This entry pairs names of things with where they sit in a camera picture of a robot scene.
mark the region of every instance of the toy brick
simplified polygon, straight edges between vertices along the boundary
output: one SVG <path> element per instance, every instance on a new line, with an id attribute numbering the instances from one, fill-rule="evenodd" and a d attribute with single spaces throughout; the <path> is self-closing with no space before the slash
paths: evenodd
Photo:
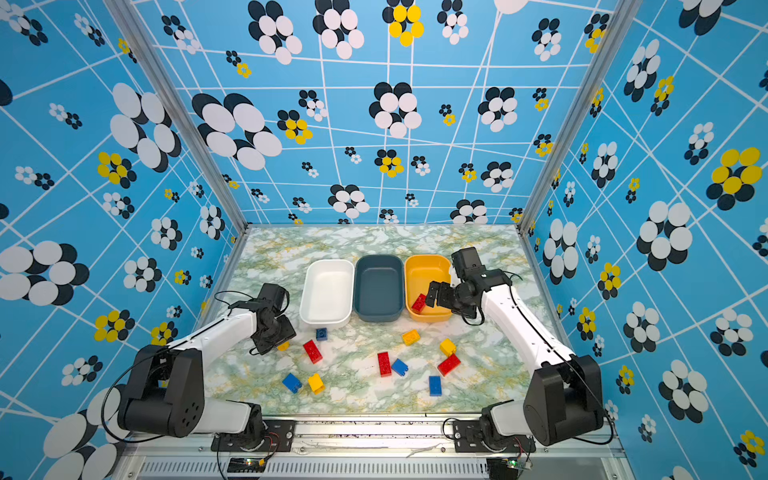
<path id="1" fill-rule="evenodd" d="M 306 350 L 306 354 L 310 356 L 312 363 L 318 363 L 323 359 L 323 356 L 320 355 L 320 351 L 312 340 L 304 344 L 304 349 Z"/>
<path id="2" fill-rule="evenodd" d="M 429 396 L 442 396 L 442 386 L 440 385 L 440 377 L 429 377 Z"/>
<path id="3" fill-rule="evenodd" d="M 453 344 L 451 339 L 445 339 L 440 344 L 440 351 L 443 352 L 445 356 L 451 356 L 456 353 L 456 345 Z"/>
<path id="4" fill-rule="evenodd" d="M 408 372 L 408 366 L 401 359 L 397 359 L 392 364 L 392 370 L 395 370 L 398 375 L 404 376 Z"/>
<path id="5" fill-rule="evenodd" d="M 408 333 L 402 334 L 402 342 L 406 345 L 413 345 L 414 343 L 418 342 L 421 336 L 419 335 L 419 332 L 415 330 L 411 330 Z"/>
<path id="6" fill-rule="evenodd" d="M 326 389 L 326 386 L 323 385 L 323 380 L 320 378 L 320 374 L 316 373 L 312 375 L 307 382 L 310 384 L 310 388 L 312 389 L 312 393 L 317 395 L 318 393 L 322 392 Z"/>
<path id="7" fill-rule="evenodd" d="M 456 354 L 454 353 L 453 355 L 445 359 L 443 363 L 438 365 L 437 370 L 440 370 L 440 373 L 442 373 L 443 376 L 446 376 L 451 372 L 451 370 L 456 368 L 461 362 L 462 361 L 459 360 Z"/>
<path id="8" fill-rule="evenodd" d="M 381 373 L 381 376 L 392 375 L 392 367 L 389 365 L 389 353 L 387 352 L 379 354 L 379 373 Z"/>
<path id="9" fill-rule="evenodd" d="M 288 376 L 283 380 L 283 385 L 285 385 L 286 388 L 293 393 L 297 393 L 301 388 L 301 382 L 292 373 L 289 373 Z"/>
<path id="10" fill-rule="evenodd" d="M 422 310 L 424 310 L 424 307 L 426 306 L 426 300 L 427 296 L 422 293 L 419 295 L 419 298 L 416 299 L 416 301 L 411 306 L 411 310 L 413 310 L 416 313 L 421 313 Z"/>

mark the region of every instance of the white bin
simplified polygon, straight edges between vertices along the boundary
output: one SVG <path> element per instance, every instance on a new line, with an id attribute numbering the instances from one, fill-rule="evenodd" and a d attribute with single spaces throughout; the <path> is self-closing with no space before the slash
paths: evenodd
<path id="1" fill-rule="evenodd" d="M 314 329 L 345 326 L 352 314 L 355 266 L 349 260 L 317 260 L 306 270 L 299 316 Z"/>

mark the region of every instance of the yellow connector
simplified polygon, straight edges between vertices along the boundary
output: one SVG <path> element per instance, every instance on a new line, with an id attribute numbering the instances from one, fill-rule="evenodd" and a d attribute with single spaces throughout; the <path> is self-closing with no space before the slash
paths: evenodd
<path id="1" fill-rule="evenodd" d="M 456 353 L 456 345 L 453 344 L 451 339 L 445 339 L 440 344 L 440 351 L 443 352 L 445 356 L 451 356 Z"/>
<path id="2" fill-rule="evenodd" d="M 402 334 L 402 342 L 406 345 L 413 345 L 414 343 L 418 342 L 421 336 L 419 336 L 419 332 L 415 330 L 411 330 L 408 333 Z"/>
<path id="3" fill-rule="evenodd" d="M 310 384 L 310 388 L 312 389 L 312 393 L 317 395 L 318 393 L 322 392 L 326 389 L 326 386 L 323 385 L 323 381 L 320 378 L 320 374 L 316 373 L 310 377 L 309 380 L 307 380 Z"/>

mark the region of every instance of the black mounting plate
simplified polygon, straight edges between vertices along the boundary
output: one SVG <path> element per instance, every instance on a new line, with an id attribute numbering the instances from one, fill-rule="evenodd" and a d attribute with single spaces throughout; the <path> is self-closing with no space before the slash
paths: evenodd
<path id="1" fill-rule="evenodd" d="M 277 451 L 290 452 L 291 445 L 293 444 L 293 431 L 296 429 L 296 421 L 264 420 L 264 423 L 266 423 L 266 430 L 268 432 L 275 432 L 280 436 L 280 446 L 277 448 Z M 240 448 L 237 442 L 232 441 L 232 437 L 234 436 L 234 434 L 230 433 L 221 433 L 218 437 L 214 436 L 214 440 L 210 444 L 210 450 L 212 452 L 243 453 L 243 450 Z M 253 452 L 268 452 L 270 450 L 270 446 L 270 442 L 265 439 L 264 442 L 261 442 L 261 445 L 253 450 Z"/>
<path id="2" fill-rule="evenodd" d="M 457 453 L 520 453 L 517 442 L 520 442 L 527 453 L 536 451 L 536 442 L 533 438 L 525 435 L 513 435 L 509 437 L 509 443 L 503 451 L 492 452 L 482 443 L 483 437 L 479 420 L 454 420 L 453 432 L 459 434 L 459 438 L 453 441 Z"/>

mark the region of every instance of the plastic container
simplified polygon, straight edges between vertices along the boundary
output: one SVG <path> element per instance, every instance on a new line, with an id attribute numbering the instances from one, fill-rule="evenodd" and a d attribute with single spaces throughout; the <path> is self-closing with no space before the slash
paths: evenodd
<path id="1" fill-rule="evenodd" d="M 426 295 L 430 282 L 451 282 L 451 262 L 442 255 L 414 255 L 406 260 L 406 308 L 417 322 L 444 322 L 451 310 L 444 306 L 425 306 L 421 313 L 411 309 L 420 294 Z"/>
<path id="2" fill-rule="evenodd" d="M 393 322 L 406 305 L 402 260 L 393 255 L 366 255 L 355 268 L 353 306 L 365 322 Z"/>
<path id="3" fill-rule="evenodd" d="M 317 260 L 306 269 L 299 317 L 314 329 L 337 329 L 352 314 L 355 266 L 349 260 Z"/>

